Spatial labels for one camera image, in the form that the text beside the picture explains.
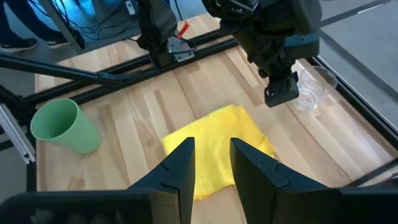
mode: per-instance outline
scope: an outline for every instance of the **yellow cloth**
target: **yellow cloth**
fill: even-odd
[[[267,155],[274,149],[242,106],[229,105],[169,134],[162,144],[169,155],[187,137],[195,138],[196,180],[194,200],[201,200],[223,187],[235,184],[229,141],[240,138]]]

